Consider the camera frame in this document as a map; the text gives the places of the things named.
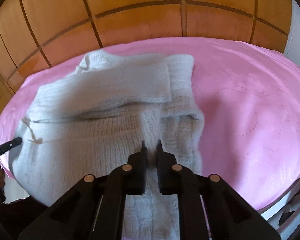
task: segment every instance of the pink blanket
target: pink blanket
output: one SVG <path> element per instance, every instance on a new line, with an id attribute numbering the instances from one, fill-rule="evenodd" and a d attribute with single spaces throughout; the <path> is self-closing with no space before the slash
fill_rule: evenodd
<path id="1" fill-rule="evenodd" d="M 300 69 L 281 53 L 244 42 L 160 38 L 105 48 L 117 55 L 191 54 L 192 88 L 205 115 L 203 175 L 217 173 L 255 209 L 300 177 Z M 83 55 L 31 75 L 0 116 L 11 140 L 38 88 L 74 70 Z M 1 163 L 9 176 L 8 154 Z"/>

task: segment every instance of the white knit sweater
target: white knit sweater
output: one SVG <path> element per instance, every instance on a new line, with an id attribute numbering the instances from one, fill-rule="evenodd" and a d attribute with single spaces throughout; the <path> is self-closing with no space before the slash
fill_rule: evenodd
<path id="1" fill-rule="evenodd" d="M 39 88 L 10 151 L 16 180 L 52 205 L 85 174 L 103 176 L 148 148 L 143 196 L 127 196 L 123 236 L 179 239 L 176 196 L 159 193 L 154 150 L 158 139 L 178 163 L 201 173 L 197 145 L 204 117 L 191 89 L 190 55 L 118 57 L 97 50 L 76 70 Z"/>

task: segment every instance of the screw head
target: screw head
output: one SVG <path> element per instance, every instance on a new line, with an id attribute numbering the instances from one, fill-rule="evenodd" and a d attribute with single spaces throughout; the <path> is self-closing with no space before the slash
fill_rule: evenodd
<path id="1" fill-rule="evenodd" d="M 131 171 L 132 170 L 132 166 L 130 164 L 125 164 L 122 166 L 122 169 L 124 171 Z"/>
<path id="2" fill-rule="evenodd" d="M 94 181 L 94 176 L 89 174 L 89 175 L 86 175 L 83 179 L 85 182 L 93 182 Z"/>
<path id="3" fill-rule="evenodd" d="M 182 166 L 181 166 L 180 164 L 174 164 L 174 165 L 172 166 L 172 169 L 173 169 L 174 171 L 181 171 L 181 170 L 182 170 Z"/>
<path id="4" fill-rule="evenodd" d="M 217 175 L 217 174 L 212 174 L 210 175 L 210 180 L 213 181 L 213 182 L 219 182 L 220 181 L 220 176 Z"/>

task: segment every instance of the cable knit pattern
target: cable knit pattern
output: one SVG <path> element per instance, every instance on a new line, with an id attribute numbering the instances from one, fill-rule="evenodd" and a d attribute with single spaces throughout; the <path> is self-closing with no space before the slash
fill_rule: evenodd
<path id="1" fill-rule="evenodd" d="M 127 196 L 123 236 L 179 239 L 175 195 L 159 193 L 155 146 L 201 173 L 197 145 L 204 117 L 191 89 L 190 55 L 118 57 L 88 53 L 74 72 L 39 88 L 10 151 L 13 175 L 29 194 L 50 206 L 85 174 L 109 174 L 148 148 L 146 192 Z"/>

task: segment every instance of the dark wood strip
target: dark wood strip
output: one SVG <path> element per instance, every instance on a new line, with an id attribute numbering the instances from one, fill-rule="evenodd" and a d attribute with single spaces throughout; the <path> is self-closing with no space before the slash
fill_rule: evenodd
<path id="1" fill-rule="evenodd" d="M 8 76 L 8 78 L 7 78 L 7 81 L 15 74 L 15 72 L 17 72 L 17 68 L 14 70 L 14 71 L 12 71 L 12 73 L 10 74 L 10 76 Z"/>
<path id="2" fill-rule="evenodd" d="M 181 4 L 181 1 L 180 0 L 167 0 L 167 1 L 152 1 L 152 2 L 135 3 L 135 4 L 122 6 L 119 8 L 115 8 L 115 9 L 111 9 L 111 10 L 99 13 L 96 15 L 96 18 L 101 18 L 101 17 L 107 16 L 109 14 L 129 10 L 129 9 L 135 9 L 135 8 L 151 6 L 151 5 L 166 5 L 166 4 Z"/>
<path id="3" fill-rule="evenodd" d="M 61 31 L 61 32 L 57 33 L 56 35 L 54 35 L 52 38 L 50 38 L 50 39 L 48 39 L 47 41 L 45 41 L 45 42 L 42 44 L 42 47 L 48 45 L 50 42 L 54 41 L 56 38 L 60 37 L 61 35 L 65 34 L 65 33 L 67 33 L 68 31 L 70 31 L 70 30 L 72 30 L 72 29 L 74 29 L 74 28 L 77 28 L 77 27 L 79 27 L 79 26 L 81 26 L 81 25 L 84 25 L 85 23 L 87 23 L 87 22 L 89 22 L 89 21 L 91 21 L 91 17 L 89 17 L 89 18 L 87 18 L 87 19 L 84 19 L 84 20 L 82 20 L 82 21 L 80 21 L 80 22 L 78 22 L 78 23 L 76 23 L 76 24 L 74 24 L 74 25 L 72 25 L 72 26 L 70 26 L 70 27 L 64 29 L 63 31 Z"/>
<path id="4" fill-rule="evenodd" d="M 40 49 L 36 48 L 33 52 L 30 53 L 21 63 L 18 65 L 17 68 L 21 67 L 28 59 L 30 59 L 34 54 L 36 54 Z"/>
<path id="5" fill-rule="evenodd" d="M 91 18 L 90 21 L 91 21 L 91 26 L 92 26 L 94 35 L 95 35 L 96 38 L 97 38 L 97 41 L 98 41 L 98 43 L 99 43 L 100 48 L 103 48 L 103 44 L 102 44 L 102 41 L 101 41 L 101 39 L 100 39 L 99 33 L 98 33 L 98 31 L 97 31 L 97 27 L 96 27 L 96 25 L 95 25 L 95 23 L 94 23 L 94 21 L 93 21 L 93 19 L 92 19 L 91 11 L 90 11 L 90 8 L 89 8 L 89 5 L 88 5 L 87 0 L 83 0 L 83 3 L 84 3 L 84 6 L 86 7 L 86 10 L 87 10 L 87 13 L 88 13 L 89 18 Z"/>
<path id="6" fill-rule="evenodd" d="M 186 0 L 181 0 L 180 14 L 181 14 L 182 36 L 186 37 L 187 36 L 187 9 L 186 9 Z"/>
<path id="7" fill-rule="evenodd" d="M 10 87 L 10 89 L 11 89 L 14 93 L 16 93 L 16 92 L 12 89 L 12 87 L 9 85 L 8 81 L 6 82 L 6 84 Z"/>
<path id="8" fill-rule="evenodd" d="M 2 42 L 3 42 L 4 47 L 6 48 L 6 51 L 8 52 L 9 57 L 11 58 L 11 60 L 12 60 L 12 62 L 14 63 L 15 67 L 17 67 L 16 63 L 15 63 L 14 60 L 12 59 L 12 57 L 11 57 L 11 55 L 10 55 L 10 53 L 9 53 L 9 51 L 8 51 L 8 49 L 7 49 L 7 47 L 6 47 L 6 44 L 4 44 L 3 38 L 2 38 L 2 36 L 1 36 L 1 33 L 0 33 L 0 38 L 1 38 Z"/>
<path id="9" fill-rule="evenodd" d="M 244 11 L 236 9 L 236 8 L 228 7 L 228 6 L 225 6 L 225 5 L 209 3 L 209 2 L 190 1 L 190 0 L 186 0 L 186 3 L 187 4 L 194 4 L 194 5 L 201 5 L 201 6 L 219 8 L 219 9 L 227 10 L 227 11 L 230 11 L 230 12 L 235 12 L 235 13 L 238 13 L 238 14 L 242 14 L 242 15 L 245 15 L 249 18 L 253 18 L 253 15 L 250 14 L 250 13 L 244 12 Z"/>
<path id="10" fill-rule="evenodd" d="M 259 17 L 256 17 L 256 20 L 258 20 L 259 22 L 262 22 L 262 23 L 264 23 L 264 24 L 266 24 L 266 25 L 269 25 L 270 27 L 276 29 L 276 30 L 279 31 L 280 33 L 282 33 L 282 34 L 288 36 L 287 33 L 285 33 L 283 30 L 279 29 L 277 26 L 274 26 L 274 25 L 271 24 L 270 22 L 267 22 L 267 21 L 265 21 L 265 20 L 263 20 L 263 19 L 261 19 L 261 18 L 259 18 Z"/>
<path id="11" fill-rule="evenodd" d="M 51 67 L 51 63 L 48 61 L 46 55 L 44 54 L 44 52 L 43 52 L 42 49 L 41 49 L 41 46 L 40 46 L 40 44 L 39 44 L 37 38 L 36 38 L 35 35 L 34 35 L 34 32 L 33 32 L 32 28 L 31 28 L 31 25 L 30 25 L 30 23 L 29 23 L 28 17 L 27 17 L 27 15 L 26 15 L 26 11 L 25 11 L 25 8 L 24 8 L 24 6 L 23 6 L 22 0 L 19 0 L 19 2 L 20 2 L 20 6 L 21 6 L 21 10 L 22 10 L 23 17 L 24 17 L 24 19 L 25 19 L 25 21 L 26 21 L 26 24 L 27 24 L 27 26 L 28 26 L 28 29 L 29 29 L 30 33 L 31 33 L 31 36 L 32 36 L 32 38 L 34 39 L 34 42 L 35 42 L 35 44 L 37 45 L 38 49 L 40 50 L 40 52 L 41 52 L 42 56 L 44 57 L 45 61 L 47 62 L 47 64 L 49 65 L 49 67 Z"/>
<path id="12" fill-rule="evenodd" d="M 253 24 L 252 24 L 252 30 L 251 30 L 251 36 L 249 43 L 252 44 L 254 30 L 256 29 L 256 16 L 258 12 L 258 0 L 254 0 L 254 11 L 253 11 Z"/>

